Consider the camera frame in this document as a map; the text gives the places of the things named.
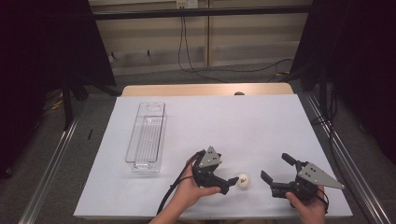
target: white table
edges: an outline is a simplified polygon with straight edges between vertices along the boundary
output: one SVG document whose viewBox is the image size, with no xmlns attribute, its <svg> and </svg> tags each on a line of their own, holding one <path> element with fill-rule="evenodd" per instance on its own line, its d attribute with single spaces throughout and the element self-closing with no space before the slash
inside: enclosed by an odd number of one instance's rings
<svg viewBox="0 0 396 224">
<path fill-rule="evenodd" d="M 124 161 L 142 102 L 165 102 L 168 117 L 163 162 L 156 175 L 136 175 Z M 213 146 L 223 163 L 215 174 L 224 179 L 248 174 L 248 189 L 231 187 L 227 195 L 201 199 L 181 218 L 297 217 L 289 201 L 273 198 L 261 170 L 275 182 L 289 183 L 295 167 L 281 159 L 311 161 L 334 176 L 301 103 L 294 94 L 256 96 L 139 96 L 118 98 L 75 216 L 88 219 L 154 217 L 186 160 Z M 352 216 L 340 189 L 325 189 L 327 217 Z"/>
</svg>

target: electrical cable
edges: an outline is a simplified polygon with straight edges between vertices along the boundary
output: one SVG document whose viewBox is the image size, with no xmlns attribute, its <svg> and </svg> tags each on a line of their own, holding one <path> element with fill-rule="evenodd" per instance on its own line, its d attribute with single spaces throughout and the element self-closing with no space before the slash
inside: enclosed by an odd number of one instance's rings
<svg viewBox="0 0 396 224">
<path fill-rule="evenodd" d="M 157 211 L 157 215 L 160 214 L 160 212 L 163 210 L 163 207 L 165 206 L 166 201 L 168 200 L 169 196 L 172 194 L 172 192 L 175 190 L 175 188 L 177 187 L 177 185 L 184 179 L 187 178 L 191 178 L 192 176 L 187 176 L 187 177 L 183 177 L 181 178 L 184 173 L 186 172 L 187 168 L 189 167 L 189 165 L 196 159 L 196 157 L 201 154 L 201 153 L 205 153 L 204 150 L 196 152 L 192 157 L 189 158 L 189 160 L 187 161 L 186 165 L 184 166 L 183 170 L 180 172 L 180 175 L 178 175 L 178 177 L 176 178 L 175 182 L 173 183 L 173 185 L 170 186 L 169 190 L 166 192 L 165 196 L 163 196 L 163 200 L 161 201 L 160 207 L 158 208 Z"/>
<path fill-rule="evenodd" d="M 190 68 L 191 68 L 192 72 L 191 72 L 191 71 L 188 71 L 188 70 L 185 70 L 185 69 L 181 66 L 181 64 L 180 64 L 180 50 L 181 50 L 181 43 L 183 42 L 183 33 L 184 33 L 184 39 L 185 39 L 185 43 L 186 43 L 187 57 L 188 57 L 188 59 L 189 59 L 189 64 L 190 64 Z M 183 70 L 184 72 L 194 73 L 194 74 L 196 74 L 198 77 L 208 78 L 208 79 L 212 79 L 212 80 L 215 80 L 215 81 L 218 81 L 218 82 L 227 83 L 226 81 L 221 80 L 221 79 L 218 79 L 218 78 L 215 78 L 215 77 L 206 77 L 206 76 L 203 76 L 203 75 L 199 74 L 198 71 L 196 71 L 196 70 L 192 67 L 191 60 L 190 60 L 190 53 L 189 53 L 189 45 L 188 45 L 188 43 L 187 43 L 186 20 L 185 20 L 184 17 L 181 17 L 181 35 L 180 35 L 180 45 L 179 45 L 179 47 L 178 47 L 178 56 L 177 56 L 177 59 L 178 59 L 178 66 L 179 66 L 180 69 Z"/>
<path fill-rule="evenodd" d="M 209 79 L 213 79 L 213 80 L 216 80 L 216 81 L 219 81 L 219 82 L 227 83 L 226 81 L 221 80 L 221 79 L 217 79 L 217 78 L 214 78 L 214 77 L 203 76 L 203 75 L 199 74 L 199 72 L 208 71 L 208 72 L 235 72 L 235 73 L 243 73 L 244 72 L 244 73 L 253 73 L 253 72 L 260 72 L 260 71 L 269 69 L 271 67 L 275 67 L 276 68 L 276 72 L 277 72 L 277 65 L 278 64 L 286 62 L 286 61 L 293 61 L 293 59 L 283 59 L 283 60 L 280 60 L 280 61 L 278 61 L 276 63 L 273 63 L 273 64 L 270 64 L 268 66 L 265 66 L 264 68 L 253 69 L 253 70 L 234 70 L 234 69 L 216 69 L 216 68 L 195 69 L 195 68 L 192 67 L 192 64 L 191 64 L 190 53 L 189 53 L 189 45 L 188 45 L 188 40 L 187 40 L 187 26 L 186 26 L 186 20 L 185 20 L 184 17 L 181 18 L 181 22 L 182 22 L 182 26 L 181 26 L 180 44 L 179 44 L 179 47 L 178 47 L 177 61 L 178 61 L 178 66 L 184 72 L 194 73 L 194 74 L 198 75 L 199 77 L 209 78 Z M 181 64 L 180 64 L 180 52 L 181 52 L 181 45 L 182 45 L 182 42 L 183 42 L 183 35 L 184 35 L 184 40 L 185 40 L 185 45 L 186 45 L 187 56 L 188 56 L 190 68 L 191 68 L 192 71 L 184 69 L 181 66 Z"/>
<path fill-rule="evenodd" d="M 332 158 L 333 158 L 333 160 L 335 162 L 335 165 L 337 167 L 338 173 L 341 176 L 341 179 L 344 181 L 346 187 L 349 189 L 353 199 L 355 200 L 356 204 L 358 205 L 359 209 L 361 210 L 361 212 L 362 212 L 364 218 L 366 219 L 367 223 L 371 224 L 372 222 L 370 221 L 370 219 L 368 218 L 367 214 L 364 212 L 363 208 L 361 207 L 361 204 L 359 203 L 355 192 L 351 190 L 351 187 L 346 182 L 347 179 L 344 176 L 343 172 L 341 172 L 341 166 L 340 166 L 338 160 L 336 159 L 336 156 L 335 156 L 335 153 L 334 153 L 334 149 L 333 149 L 333 145 L 332 145 L 332 134 L 334 132 L 333 120 L 334 120 L 334 117 L 335 117 L 335 115 L 337 113 L 337 110 L 338 110 L 337 94 L 336 94 L 336 90 L 335 90 L 334 85 L 332 85 L 331 103 L 330 103 L 329 109 L 327 111 L 327 113 L 328 113 L 327 117 L 319 116 L 319 117 L 317 117 L 315 119 L 322 119 L 322 121 L 321 122 L 317 122 L 317 123 L 312 123 L 311 122 L 311 124 L 315 125 L 315 124 L 328 123 L 328 125 L 329 125 L 329 149 L 330 149 L 330 152 L 332 154 Z"/>
<path fill-rule="evenodd" d="M 330 205 L 329 197 L 327 197 L 327 194 L 326 194 L 323 190 L 321 190 L 321 189 L 318 189 L 318 190 L 319 190 L 320 192 L 322 192 L 322 193 L 323 193 L 323 196 L 326 198 L 326 200 L 324 200 L 323 198 L 321 198 L 321 197 L 319 197 L 318 195 L 316 195 L 317 198 L 318 198 L 321 202 L 324 203 L 324 205 L 325 205 L 324 212 L 325 212 L 325 214 L 327 214 L 327 210 L 329 209 L 329 205 Z"/>
</svg>

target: small white object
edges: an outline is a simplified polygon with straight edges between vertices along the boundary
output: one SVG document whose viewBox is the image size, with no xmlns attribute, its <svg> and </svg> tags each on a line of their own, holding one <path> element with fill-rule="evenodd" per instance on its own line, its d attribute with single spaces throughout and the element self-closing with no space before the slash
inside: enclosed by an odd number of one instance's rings
<svg viewBox="0 0 396 224">
<path fill-rule="evenodd" d="M 250 179 L 248 178 L 247 175 L 245 174 L 240 174 L 238 179 L 238 182 L 236 182 L 236 184 L 241 188 L 241 189 L 245 189 L 248 187 L 248 184 L 250 183 Z"/>
</svg>

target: clear plastic container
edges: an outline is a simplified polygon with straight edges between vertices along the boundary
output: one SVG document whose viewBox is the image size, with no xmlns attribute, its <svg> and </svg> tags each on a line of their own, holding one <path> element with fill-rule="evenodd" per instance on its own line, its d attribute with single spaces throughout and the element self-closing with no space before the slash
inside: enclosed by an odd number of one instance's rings
<svg viewBox="0 0 396 224">
<path fill-rule="evenodd" d="M 165 126 L 165 103 L 147 102 L 139 105 L 125 158 L 133 172 L 160 171 Z"/>
</svg>

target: gray floor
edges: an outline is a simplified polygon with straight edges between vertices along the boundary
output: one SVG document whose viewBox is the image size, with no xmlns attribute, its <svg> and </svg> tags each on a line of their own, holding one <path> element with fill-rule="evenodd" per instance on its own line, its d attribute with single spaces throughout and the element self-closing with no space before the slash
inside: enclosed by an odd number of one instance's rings
<svg viewBox="0 0 396 224">
<path fill-rule="evenodd" d="M 227 66 L 227 69 L 254 70 L 267 64 L 250 64 Z M 284 62 L 277 71 L 288 71 L 291 62 Z M 215 77 L 225 82 L 267 82 L 273 78 L 275 68 L 260 72 L 200 72 L 201 75 Z M 274 77 L 272 82 L 281 77 Z M 157 72 L 117 77 L 118 87 L 122 90 L 126 85 L 141 84 L 177 84 L 177 83 L 217 83 L 217 81 L 202 78 L 194 73 L 183 71 Z M 298 93 L 307 116 L 314 119 L 317 115 L 309 104 L 306 92 L 302 92 L 299 80 L 290 85 Z M 38 206 L 39 212 L 31 223 L 134 223 L 124 221 L 87 221 L 73 217 L 79 195 L 91 170 L 97 149 L 101 144 L 106 125 L 110 118 L 116 98 L 108 96 L 95 88 L 87 87 L 91 94 L 88 101 L 76 102 L 74 107 L 83 108 L 69 145 L 56 169 L 56 176 L 50 183 L 45 200 Z M 340 135 L 353 161 L 361 171 L 370 188 L 391 220 L 396 220 L 396 166 L 380 151 L 374 138 L 363 133 L 360 123 L 342 97 L 338 99 L 338 113 L 334 119 L 334 129 Z M 18 223 L 23 211 L 28 205 L 35 189 L 45 173 L 54 154 L 55 148 L 62 137 L 64 127 L 64 112 L 62 107 L 48 110 L 42 117 L 39 127 L 35 130 L 29 144 L 13 166 L 13 176 L 0 180 L 0 223 Z M 344 190 L 346 199 L 352 209 L 353 217 L 328 219 L 328 223 L 375 223 L 365 201 L 358 189 L 350 180 L 346 168 L 340 160 L 332 156 L 326 133 L 320 125 L 314 125 L 319 142 L 327 155 L 334 172 L 345 176 L 348 188 Z M 299 223 L 297 219 L 280 219 L 277 223 Z"/>
</svg>

